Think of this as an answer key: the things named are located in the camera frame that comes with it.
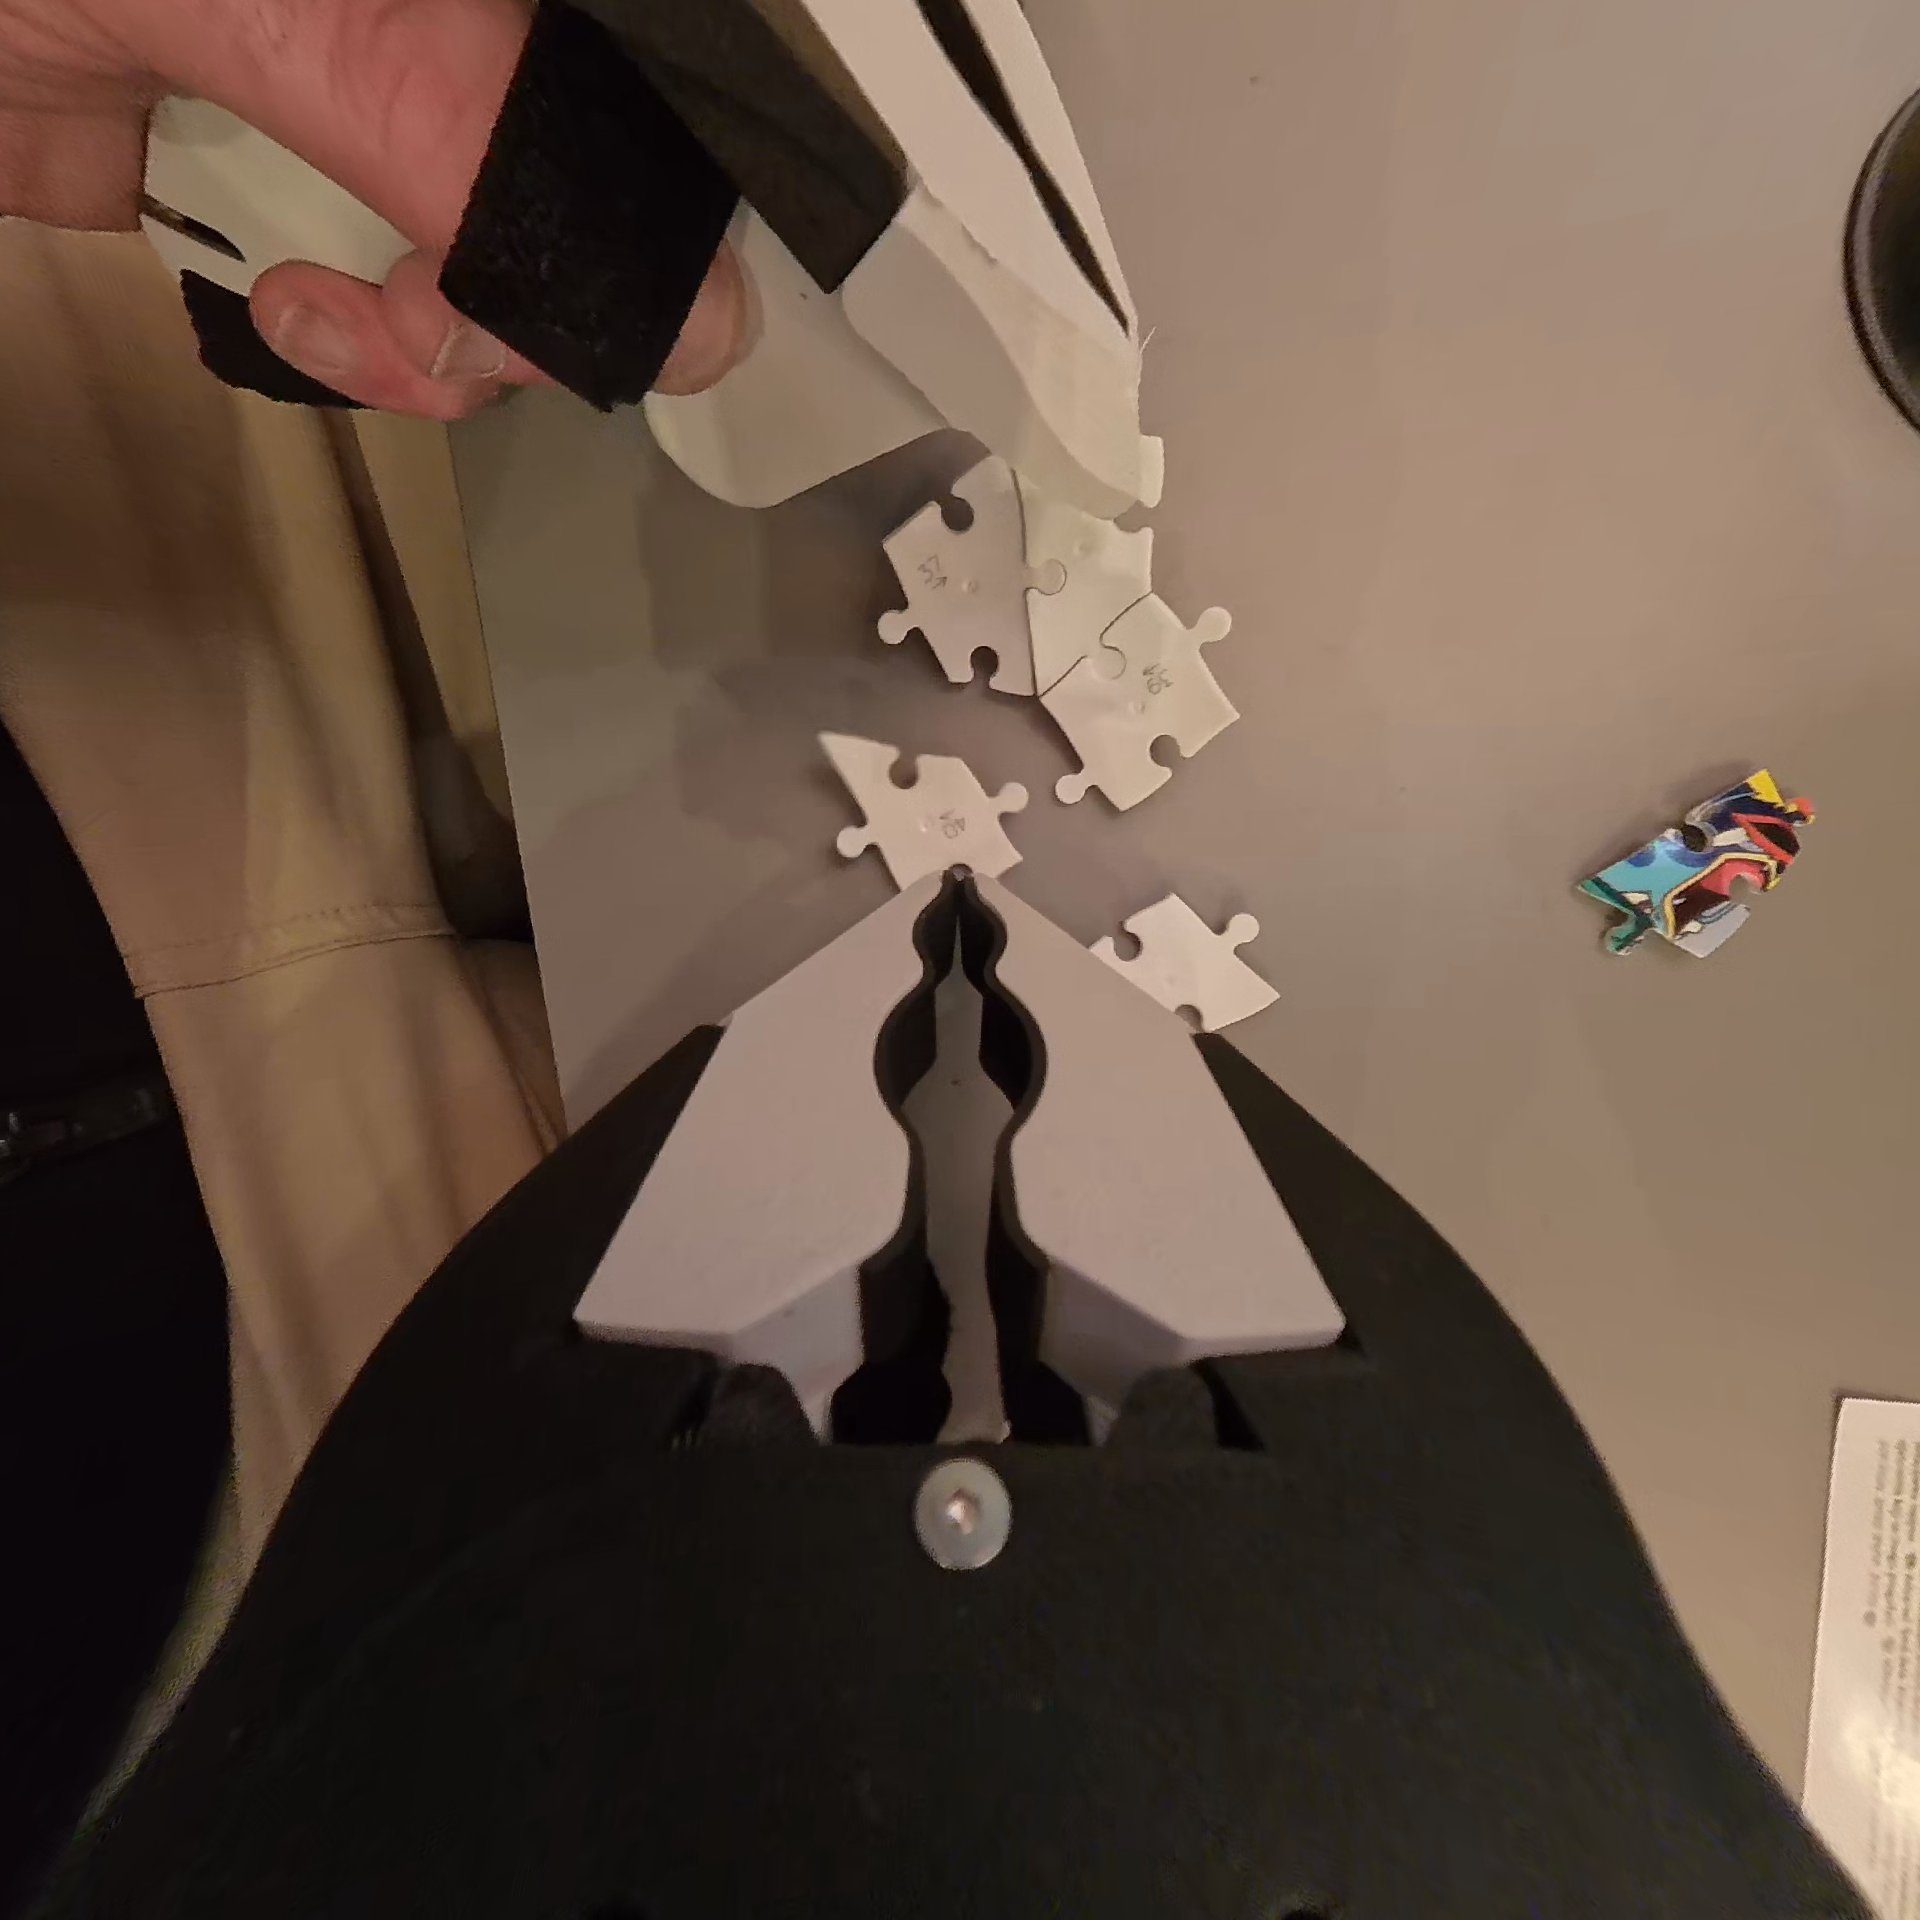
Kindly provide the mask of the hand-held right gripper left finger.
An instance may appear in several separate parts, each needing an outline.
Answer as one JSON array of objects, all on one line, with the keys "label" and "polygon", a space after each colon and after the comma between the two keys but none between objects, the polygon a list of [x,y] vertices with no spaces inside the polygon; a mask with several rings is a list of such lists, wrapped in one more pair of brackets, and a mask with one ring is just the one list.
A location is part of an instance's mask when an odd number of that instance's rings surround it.
[{"label": "hand-held right gripper left finger", "polygon": [[924,1151],[956,871],[734,1011],[573,1310],[589,1336],[774,1369],[811,1421],[926,1320]]}]

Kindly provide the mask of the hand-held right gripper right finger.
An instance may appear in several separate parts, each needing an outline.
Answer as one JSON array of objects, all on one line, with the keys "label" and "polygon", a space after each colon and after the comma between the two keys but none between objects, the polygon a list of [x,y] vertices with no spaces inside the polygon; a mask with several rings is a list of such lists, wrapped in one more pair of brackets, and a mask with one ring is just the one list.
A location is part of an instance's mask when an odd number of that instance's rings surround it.
[{"label": "hand-held right gripper right finger", "polygon": [[959,958],[1013,1110],[988,1237],[1010,1436],[1085,1445],[1146,1376],[1338,1343],[1347,1317],[1188,1027],[998,879],[959,883]]}]

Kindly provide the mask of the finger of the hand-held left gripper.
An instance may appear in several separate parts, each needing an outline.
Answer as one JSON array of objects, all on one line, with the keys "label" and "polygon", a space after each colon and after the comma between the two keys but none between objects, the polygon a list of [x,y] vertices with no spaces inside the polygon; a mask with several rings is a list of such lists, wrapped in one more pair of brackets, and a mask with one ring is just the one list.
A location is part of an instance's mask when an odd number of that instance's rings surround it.
[{"label": "finger of the hand-held left gripper", "polygon": [[1025,134],[1025,147],[1003,134],[1015,155],[995,175],[1013,206],[989,217],[983,244],[1101,350],[1137,361],[1137,303],[1041,41],[1018,3],[966,3],[966,13]]},{"label": "finger of the hand-held left gripper", "polygon": [[963,5],[819,3],[805,21],[903,157],[903,200],[839,288],[858,337],[946,424],[1090,515],[1157,507],[1138,358],[1101,350],[985,249],[1013,206],[995,164],[1025,147]]}]

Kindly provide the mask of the person's left hand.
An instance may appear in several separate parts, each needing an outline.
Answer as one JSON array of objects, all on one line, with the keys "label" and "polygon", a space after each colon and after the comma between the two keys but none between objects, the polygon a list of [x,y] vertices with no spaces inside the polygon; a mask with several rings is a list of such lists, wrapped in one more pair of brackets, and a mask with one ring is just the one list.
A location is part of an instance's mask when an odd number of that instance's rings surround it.
[{"label": "person's left hand", "polygon": [[3,213],[130,233],[155,105],[220,105],[412,243],[379,284],[311,261],[263,271],[263,342],[367,409],[473,416],[549,383],[439,288],[535,17],[514,3],[4,3]]}]

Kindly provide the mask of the colourful puzzle piece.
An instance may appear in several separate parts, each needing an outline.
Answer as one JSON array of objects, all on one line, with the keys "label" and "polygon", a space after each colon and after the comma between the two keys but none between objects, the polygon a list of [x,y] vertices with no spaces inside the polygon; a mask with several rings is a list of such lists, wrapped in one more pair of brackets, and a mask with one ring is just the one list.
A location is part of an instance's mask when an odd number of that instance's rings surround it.
[{"label": "colourful puzzle piece", "polygon": [[1751,897],[1775,888],[1817,812],[1767,771],[1694,804],[1681,823],[1577,884],[1610,913],[1602,949],[1647,944],[1708,958],[1748,921]]}]

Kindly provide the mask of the white instruction leaflet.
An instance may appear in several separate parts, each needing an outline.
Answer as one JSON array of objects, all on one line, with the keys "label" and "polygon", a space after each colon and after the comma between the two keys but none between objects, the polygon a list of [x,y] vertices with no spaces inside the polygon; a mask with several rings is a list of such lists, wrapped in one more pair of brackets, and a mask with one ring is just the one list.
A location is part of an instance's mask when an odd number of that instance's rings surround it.
[{"label": "white instruction leaflet", "polygon": [[1803,1813],[1874,1916],[1918,1916],[1918,1405],[1838,1405]]}]

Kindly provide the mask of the joined white puzzle pieces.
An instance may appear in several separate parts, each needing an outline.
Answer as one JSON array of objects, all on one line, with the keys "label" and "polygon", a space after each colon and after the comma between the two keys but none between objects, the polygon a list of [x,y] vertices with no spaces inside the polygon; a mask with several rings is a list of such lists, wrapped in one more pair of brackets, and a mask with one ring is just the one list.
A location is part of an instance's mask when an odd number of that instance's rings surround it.
[{"label": "joined white puzzle pieces", "polygon": [[1153,529],[1108,518],[1028,485],[1001,456],[983,456],[950,485],[970,507],[950,526],[931,501],[884,537],[905,603],[878,619],[901,645],[921,636],[949,684],[1041,696],[1100,648],[1105,632],[1153,592]]}]

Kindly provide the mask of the black round ball stand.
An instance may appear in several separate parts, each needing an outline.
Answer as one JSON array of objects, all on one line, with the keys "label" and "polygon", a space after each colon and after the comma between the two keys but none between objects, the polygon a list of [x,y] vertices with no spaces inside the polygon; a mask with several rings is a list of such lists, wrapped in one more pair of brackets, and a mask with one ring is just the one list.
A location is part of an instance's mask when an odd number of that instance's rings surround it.
[{"label": "black round ball stand", "polygon": [[1842,233],[1842,289],[1869,375],[1918,428],[1918,94],[1862,160]]}]

